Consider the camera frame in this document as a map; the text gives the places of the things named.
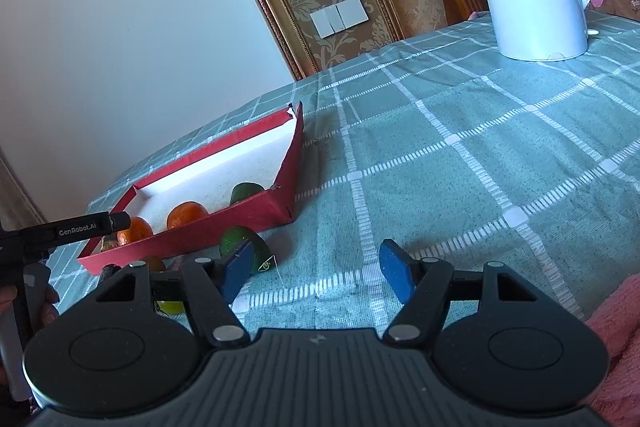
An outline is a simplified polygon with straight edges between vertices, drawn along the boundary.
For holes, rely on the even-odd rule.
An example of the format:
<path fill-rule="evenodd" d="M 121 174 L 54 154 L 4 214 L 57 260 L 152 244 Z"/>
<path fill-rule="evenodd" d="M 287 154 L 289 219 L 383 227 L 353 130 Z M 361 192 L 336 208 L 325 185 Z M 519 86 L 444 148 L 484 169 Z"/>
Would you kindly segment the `orange mandarin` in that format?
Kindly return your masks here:
<path fill-rule="evenodd" d="M 191 222 L 206 218 L 207 216 L 207 209 L 199 202 L 183 202 L 168 213 L 166 229 L 172 230 L 179 228 Z"/>
<path fill-rule="evenodd" d="M 153 235 L 154 232 L 148 222 L 141 217 L 132 217 L 129 228 L 118 231 L 116 239 L 119 246 L 125 246 L 142 241 L 142 239 L 148 239 Z"/>

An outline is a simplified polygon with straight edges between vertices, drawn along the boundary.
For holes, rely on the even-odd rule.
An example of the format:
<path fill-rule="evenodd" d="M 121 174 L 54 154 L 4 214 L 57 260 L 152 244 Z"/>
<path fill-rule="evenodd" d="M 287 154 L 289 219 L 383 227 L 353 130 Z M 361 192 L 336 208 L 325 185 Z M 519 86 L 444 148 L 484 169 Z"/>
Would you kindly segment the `dark sugarcane piece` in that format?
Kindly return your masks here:
<path fill-rule="evenodd" d="M 103 282 L 107 281 L 110 277 L 115 275 L 119 270 L 120 266 L 114 265 L 114 263 L 105 265 L 105 267 L 101 270 L 98 284 L 101 285 Z"/>

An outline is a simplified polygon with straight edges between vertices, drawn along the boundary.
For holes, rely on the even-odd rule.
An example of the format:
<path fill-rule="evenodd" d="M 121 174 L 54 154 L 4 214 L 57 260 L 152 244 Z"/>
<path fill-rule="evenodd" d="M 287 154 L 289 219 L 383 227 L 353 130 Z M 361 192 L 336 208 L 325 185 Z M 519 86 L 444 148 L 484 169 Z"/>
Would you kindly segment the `brown longan fruit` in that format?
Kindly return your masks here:
<path fill-rule="evenodd" d="M 100 251 L 110 251 L 111 249 L 117 248 L 119 246 L 117 235 L 110 234 L 102 237 Z"/>

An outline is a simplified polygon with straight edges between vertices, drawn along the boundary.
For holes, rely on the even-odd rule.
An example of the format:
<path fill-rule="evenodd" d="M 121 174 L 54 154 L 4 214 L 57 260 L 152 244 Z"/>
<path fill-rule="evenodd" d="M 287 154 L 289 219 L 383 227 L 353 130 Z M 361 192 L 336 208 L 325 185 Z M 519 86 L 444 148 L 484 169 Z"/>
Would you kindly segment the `green plaid bed sheet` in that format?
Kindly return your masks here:
<path fill-rule="evenodd" d="M 247 329 L 385 329 L 393 239 L 460 270 L 510 265 L 578 317 L 639 270 L 639 26 L 591 12 L 587 52 L 512 61 L 491 20 L 399 41 L 262 95 L 128 169 L 91 211 L 285 105 L 304 111 L 296 219 L 233 309 Z"/>

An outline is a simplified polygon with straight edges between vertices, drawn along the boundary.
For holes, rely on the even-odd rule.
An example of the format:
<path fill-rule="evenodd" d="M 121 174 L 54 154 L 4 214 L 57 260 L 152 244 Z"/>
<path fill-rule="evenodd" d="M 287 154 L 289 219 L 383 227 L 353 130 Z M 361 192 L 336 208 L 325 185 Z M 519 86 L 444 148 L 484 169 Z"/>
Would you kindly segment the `red shallow cardboard box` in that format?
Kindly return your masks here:
<path fill-rule="evenodd" d="M 303 106 L 289 105 L 128 183 L 107 208 L 143 218 L 154 235 L 110 251 L 100 251 L 101 241 L 91 239 L 77 261 L 98 275 L 109 263 L 122 267 L 149 256 L 166 259 L 215 246 L 235 225 L 255 232 L 288 225 L 295 220 L 303 129 Z M 262 184 L 265 191 L 230 206 L 232 188 L 241 182 Z M 183 202 L 199 202 L 208 216 L 167 230 L 168 213 Z"/>

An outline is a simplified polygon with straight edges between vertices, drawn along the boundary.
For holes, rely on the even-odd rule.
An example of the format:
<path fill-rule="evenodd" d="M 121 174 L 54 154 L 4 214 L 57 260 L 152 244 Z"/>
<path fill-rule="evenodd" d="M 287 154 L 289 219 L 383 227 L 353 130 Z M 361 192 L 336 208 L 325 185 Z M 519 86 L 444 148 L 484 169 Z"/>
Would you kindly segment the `pink floral towel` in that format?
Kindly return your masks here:
<path fill-rule="evenodd" d="M 586 324 L 604 342 L 611 363 L 596 397 L 597 411 L 612 426 L 638 426 L 640 418 L 640 275 L 623 284 L 593 312 Z"/>

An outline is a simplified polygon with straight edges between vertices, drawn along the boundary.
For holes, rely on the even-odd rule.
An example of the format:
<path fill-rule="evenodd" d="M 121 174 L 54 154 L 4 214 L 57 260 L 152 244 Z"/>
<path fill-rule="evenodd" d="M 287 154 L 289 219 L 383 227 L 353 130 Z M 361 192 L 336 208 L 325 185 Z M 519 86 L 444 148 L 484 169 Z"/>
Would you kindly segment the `crumpled cloth by headboard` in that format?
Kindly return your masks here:
<path fill-rule="evenodd" d="M 589 7 L 628 20 L 640 20 L 640 0 L 590 0 Z"/>

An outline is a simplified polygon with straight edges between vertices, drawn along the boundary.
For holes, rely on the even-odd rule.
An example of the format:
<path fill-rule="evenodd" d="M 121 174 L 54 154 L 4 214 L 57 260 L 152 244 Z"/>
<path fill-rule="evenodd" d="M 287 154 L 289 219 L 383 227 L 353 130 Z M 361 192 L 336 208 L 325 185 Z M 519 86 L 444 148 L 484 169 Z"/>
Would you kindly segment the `white wall switch panel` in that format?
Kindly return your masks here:
<path fill-rule="evenodd" d="M 321 39 L 331 37 L 369 20 L 361 0 L 344 0 L 310 13 Z"/>

